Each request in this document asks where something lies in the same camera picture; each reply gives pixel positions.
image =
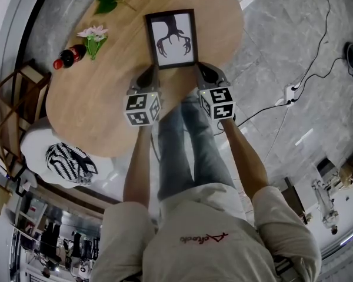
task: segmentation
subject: picture frame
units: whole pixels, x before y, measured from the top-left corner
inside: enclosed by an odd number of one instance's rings
[[[194,66],[198,62],[193,9],[158,12],[145,15],[145,19],[153,61],[160,70]]]

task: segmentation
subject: flower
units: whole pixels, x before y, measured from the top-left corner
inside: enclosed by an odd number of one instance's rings
[[[103,26],[103,25],[100,25],[99,27],[93,26],[93,33],[94,33],[95,35],[102,36],[102,35],[104,35],[106,32],[108,32],[108,29],[104,29],[104,26]]]
[[[92,36],[96,42],[99,42],[106,38],[105,33],[108,32],[108,29],[104,29],[103,25],[99,27],[89,27],[82,32],[79,32],[77,35],[82,38],[87,38]]]
[[[102,41],[105,38],[106,38],[106,36],[104,36],[104,35],[102,35],[102,36],[97,35],[94,37],[94,41],[99,43],[100,41]]]
[[[93,34],[93,28],[89,27],[89,28],[85,29],[84,31],[79,32],[77,35],[82,38],[87,38],[88,36],[90,36],[92,34]]]

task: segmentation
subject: jeans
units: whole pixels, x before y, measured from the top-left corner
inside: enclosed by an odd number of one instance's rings
[[[195,179],[192,178],[184,150],[183,122],[194,150]],[[219,155],[208,118],[195,96],[188,96],[160,121],[158,143],[159,201],[204,184],[222,183],[235,188],[229,170]]]
[[[58,237],[60,233],[60,226],[49,223],[46,230],[42,233],[41,244],[39,251],[47,257],[54,258],[56,256],[56,246],[58,244]]]
[[[77,258],[81,257],[80,239],[81,239],[81,234],[80,233],[75,233],[74,239],[73,239],[73,250],[72,250],[71,257],[77,257]]]

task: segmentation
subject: white chair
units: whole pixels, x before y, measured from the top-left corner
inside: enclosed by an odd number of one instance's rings
[[[35,122],[29,128],[21,142],[21,152],[25,156],[28,168],[38,174],[45,182],[50,184],[59,184],[67,189],[83,186],[66,180],[62,176],[48,169],[46,152],[50,146],[58,143],[70,145],[68,142],[59,138],[47,117]],[[89,154],[88,156],[94,162],[98,172],[97,174],[93,174],[93,177],[91,178],[92,183],[108,180],[113,174],[115,174],[116,170],[113,159]]]

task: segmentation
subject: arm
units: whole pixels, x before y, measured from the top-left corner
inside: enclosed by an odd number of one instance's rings
[[[243,189],[252,200],[257,191],[268,186],[267,172],[258,154],[247,142],[234,120],[225,119],[221,123],[228,137]]]
[[[318,245],[281,192],[268,186],[267,173],[259,156],[232,119],[221,121],[245,193],[254,205],[255,225],[273,256],[290,258],[304,281],[319,275],[321,255]]]
[[[141,275],[142,256],[153,237],[154,226],[143,205],[127,202],[107,208],[90,281],[122,282]]]
[[[131,163],[125,178],[123,202],[137,202],[149,207],[150,197],[150,160],[152,126],[139,129]]]

